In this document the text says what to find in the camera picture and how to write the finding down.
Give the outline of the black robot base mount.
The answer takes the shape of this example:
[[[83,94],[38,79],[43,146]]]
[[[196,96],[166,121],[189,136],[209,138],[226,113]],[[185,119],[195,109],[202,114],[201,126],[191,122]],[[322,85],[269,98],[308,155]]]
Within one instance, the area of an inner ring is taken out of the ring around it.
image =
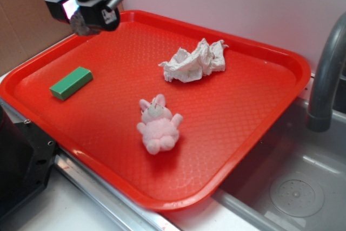
[[[1,108],[1,220],[47,187],[56,151],[39,126],[13,123]]]

